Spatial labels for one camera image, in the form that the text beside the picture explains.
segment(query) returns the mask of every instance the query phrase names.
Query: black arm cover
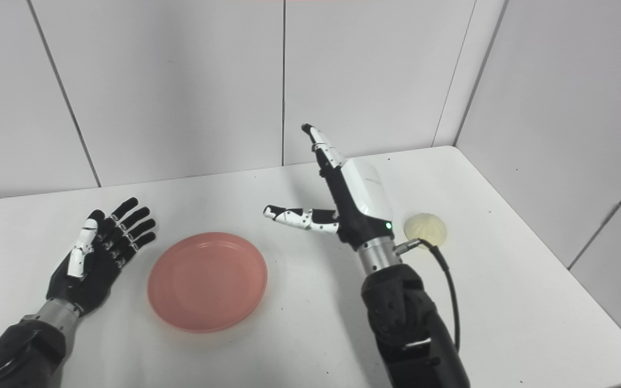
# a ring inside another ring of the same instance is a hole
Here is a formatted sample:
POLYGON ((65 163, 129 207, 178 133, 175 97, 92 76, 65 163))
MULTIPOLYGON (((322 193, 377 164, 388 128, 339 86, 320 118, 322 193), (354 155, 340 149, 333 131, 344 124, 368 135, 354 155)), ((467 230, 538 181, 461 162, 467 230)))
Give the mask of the black arm cover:
POLYGON ((468 388, 468 376, 433 300, 408 265, 365 278, 361 297, 394 388, 468 388), (408 347, 414 342, 424 342, 408 347))
POLYGON ((54 326, 23 320, 0 337, 0 388, 46 388, 66 356, 66 339, 54 326))

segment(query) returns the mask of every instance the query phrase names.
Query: white and black robotic hand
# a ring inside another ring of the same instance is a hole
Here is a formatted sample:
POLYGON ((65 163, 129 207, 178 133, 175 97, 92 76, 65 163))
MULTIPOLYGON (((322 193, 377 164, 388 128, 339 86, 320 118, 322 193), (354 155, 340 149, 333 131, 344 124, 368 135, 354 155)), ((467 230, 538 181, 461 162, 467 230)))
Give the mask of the white and black robotic hand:
POLYGON ((337 233, 340 241, 358 253, 367 273, 361 297, 395 388, 468 388, 468 377, 458 354, 456 293, 439 249, 425 240, 395 246, 392 212, 375 168, 360 160, 345 159, 310 124, 301 129, 313 142, 320 176, 325 179, 337 209, 304 211, 268 205, 263 214, 295 228, 337 233), (428 246, 447 276, 455 309, 455 341, 425 292, 421 278, 399 258, 419 244, 428 246))
POLYGON ((47 301, 37 312, 9 326, 0 337, 0 388, 47 388, 67 355, 67 343, 79 317, 102 305, 121 268, 155 240, 146 207, 123 202, 108 218, 95 210, 76 244, 50 279, 47 301))

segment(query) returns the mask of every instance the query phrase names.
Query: robot finger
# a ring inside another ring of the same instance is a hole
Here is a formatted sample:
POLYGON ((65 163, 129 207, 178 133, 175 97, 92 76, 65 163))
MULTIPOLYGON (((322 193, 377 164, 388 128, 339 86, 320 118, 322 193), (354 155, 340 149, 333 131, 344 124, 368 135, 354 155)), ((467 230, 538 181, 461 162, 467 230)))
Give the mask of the robot finger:
POLYGON ((88 216, 81 228, 81 232, 76 238, 71 252, 69 253, 69 263, 66 274, 72 278, 83 278, 86 274, 86 258, 88 253, 93 250, 93 240, 97 234, 98 222, 104 219, 101 210, 95 210, 88 216))
POLYGON ((123 253, 116 257, 116 264, 119 268, 125 266, 126 263, 131 261, 140 248, 148 243, 152 243, 152 241, 155 241, 155 238, 157 238, 157 236, 153 232, 140 236, 137 240, 133 241, 133 243, 131 243, 128 248, 123 251, 123 253))
POLYGON ((336 217, 337 212, 333 210, 309 209, 304 211, 301 208, 288 209, 268 205, 263 210, 263 215, 276 223, 306 231, 337 233, 340 227, 340 221, 336 217))
POLYGON ((131 240, 129 240, 127 236, 123 236, 119 238, 119 241, 117 241, 116 244, 109 247, 109 249, 111 249, 109 254, 114 260, 116 260, 130 245, 131 240))
POLYGON ((330 144, 330 141, 327 140, 323 132, 309 123, 304 123, 304 125, 301 126, 301 130, 303 130, 303 132, 310 137, 311 142, 313 142, 313 147, 310 150, 315 153, 321 170, 324 168, 336 169, 347 162, 345 157, 343 157, 335 147, 332 147, 332 144, 330 144))
POLYGON ((121 224, 119 224, 119 226, 114 228, 114 231, 111 232, 111 234, 104 241, 102 241, 102 245, 105 249, 111 249, 112 246, 114 246, 123 236, 127 236, 129 241, 136 240, 136 238, 138 238, 141 234, 149 231, 151 228, 154 228, 156 224, 155 220, 150 218, 147 221, 143 221, 138 224, 135 228, 130 229, 130 231, 124 231, 123 228, 126 227, 124 226, 121 228, 121 224))
POLYGON ((96 243, 102 243, 106 238, 108 238, 116 227, 116 221, 111 217, 105 218, 97 226, 97 235, 95 236, 96 243))
POLYGON ((128 216, 124 221, 121 221, 119 224, 119 228, 124 232, 128 231, 135 223, 140 221, 141 219, 150 215, 150 209, 147 207, 141 207, 140 209, 133 212, 130 216, 128 216))
POLYGON ((136 199, 136 197, 128 198, 126 199, 126 201, 120 204, 115 211, 112 212, 111 218, 114 219, 115 223, 118 223, 119 219, 123 218, 123 216, 125 216, 128 211, 135 208, 136 206, 138 206, 138 199, 136 199))
POLYGON ((155 220, 150 218, 147 221, 143 221, 142 223, 138 224, 138 226, 136 226, 135 228, 130 229, 130 231, 128 231, 126 235, 131 240, 136 240, 136 238, 140 237, 141 234, 154 228, 155 225, 157 225, 157 223, 155 223, 155 220))

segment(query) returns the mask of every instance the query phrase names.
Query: robot fingertip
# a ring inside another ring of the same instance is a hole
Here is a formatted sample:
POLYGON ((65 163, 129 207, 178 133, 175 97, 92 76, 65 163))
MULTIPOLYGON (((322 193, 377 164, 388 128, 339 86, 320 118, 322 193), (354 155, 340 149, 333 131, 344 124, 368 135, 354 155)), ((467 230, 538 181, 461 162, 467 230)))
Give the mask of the robot fingertip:
POLYGON ((123 204, 121 204, 120 208, 126 208, 126 209, 132 209, 135 208, 136 206, 138 206, 138 198, 136 197, 131 197, 126 199, 126 201, 123 201, 123 204))
POLYGON ((285 209, 283 207, 268 205, 263 209, 263 215, 267 218, 274 218, 281 213, 284 213, 285 209))
POLYGON ((104 212, 99 209, 95 209, 93 213, 88 216, 88 219, 94 219, 97 223, 100 223, 104 219, 104 212))
POLYGON ((152 241, 155 241, 156 239, 157 239, 157 235, 155 235, 155 232, 149 232, 149 233, 146 233, 140 236, 138 240, 134 242, 134 244, 138 245, 138 248, 140 248, 141 246, 146 245, 147 243, 152 243, 152 241))
POLYGON ((138 218, 143 218, 143 217, 147 217, 150 215, 150 208, 148 208, 147 206, 143 206, 140 209, 136 210, 134 217, 138 217, 138 218))

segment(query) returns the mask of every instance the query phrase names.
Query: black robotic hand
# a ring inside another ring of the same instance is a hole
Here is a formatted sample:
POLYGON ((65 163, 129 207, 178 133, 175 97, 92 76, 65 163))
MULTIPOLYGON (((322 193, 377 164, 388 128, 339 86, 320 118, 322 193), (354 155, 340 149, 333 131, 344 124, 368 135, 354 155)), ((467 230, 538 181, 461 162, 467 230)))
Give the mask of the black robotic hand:
POLYGON ((114 280, 121 273, 121 268, 142 246, 155 240, 155 234, 150 231, 155 227, 152 218, 136 225, 150 214, 147 207, 138 209, 121 221, 136 206, 138 199, 131 198, 123 202, 108 218, 100 210, 89 215, 88 220, 94 219, 97 228, 89 247, 90 252, 84 255, 84 261, 80 263, 83 276, 69 275, 72 255, 69 252, 52 274, 47 290, 48 300, 66 300, 77 307, 80 316, 89 314, 102 305, 109 296, 114 280))

